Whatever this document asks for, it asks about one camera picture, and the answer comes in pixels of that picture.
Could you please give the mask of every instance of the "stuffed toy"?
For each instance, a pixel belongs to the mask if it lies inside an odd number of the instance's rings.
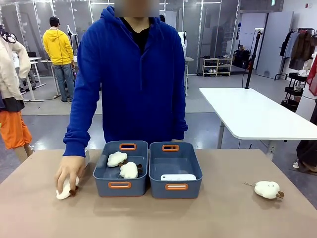
[[[133,162],[127,162],[126,160],[123,163],[119,164],[120,166],[120,176],[124,179],[136,179],[139,176],[139,173],[142,172],[142,165],[136,165]]]
[[[124,160],[128,158],[126,153],[122,153],[120,151],[115,152],[114,154],[109,155],[108,158],[108,167],[116,167],[119,163],[122,163]]]
[[[260,181],[255,184],[254,192],[264,198],[274,199],[276,197],[283,198],[284,193],[279,190],[276,182]]]
[[[79,183],[79,178],[76,177],[76,190],[78,189],[78,183]],[[70,190],[69,177],[67,177],[64,181],[63,192],[59,194],[59,192],[56,190],[56,198],[58,200],[63,200],[65,198],[68,198],[71,195],[74,196],[75,194],[76,194],[76,191]]]

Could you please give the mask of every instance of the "beige jacket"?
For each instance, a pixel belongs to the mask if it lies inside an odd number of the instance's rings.
[[[22,100],[20,93],[19,78],[15,71],[12,51],[19,55],[19,77],[26,78],[30,71],[31,64],[26,49],[19,42],[14,44],[6,42],[0,36],[0,91],[2,98]]]

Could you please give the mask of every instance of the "orange handle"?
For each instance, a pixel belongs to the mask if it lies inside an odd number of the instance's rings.
[[[172,184],[169,183],[165,185],[165,189],[167,191],[186,191],[188,189],[188,184],[180,183],[180,184]]]
[[[162,146],[162,151],[166,151],[166,152],[179,151],[179,145],[163,145]]]
[[[122,143],[119,145],[120,150],[136,150],[137,144],[135,143]]]
[[[130,182],[109,182],[108,187],[111,189],[129,189],[131,187],[131,183]]]

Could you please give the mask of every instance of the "gray storage bin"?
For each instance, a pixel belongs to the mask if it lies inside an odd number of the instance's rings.
[[[161,181],[165,174],[193,174],[197,180]],[[203,179],[195,150],[186,142],[152,143],[149,176],[152,196],[158,199],[197,198]]]
[[[134,179],[119,178],[120,167],[109,168],[108,157],[117,151],[127,153],[128,162],[142,164],[142,174]],[[101,197],[142,196],[146,191],[148,174],[148,144],[145,141],[112,141],[106,143],[94,170],[94,177]]]

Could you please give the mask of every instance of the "door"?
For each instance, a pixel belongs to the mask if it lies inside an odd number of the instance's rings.
[[[274,78],[280,73],[283,57],[282,43],[291,30],[294,12],[269,13],[258,61],[257,75]]]

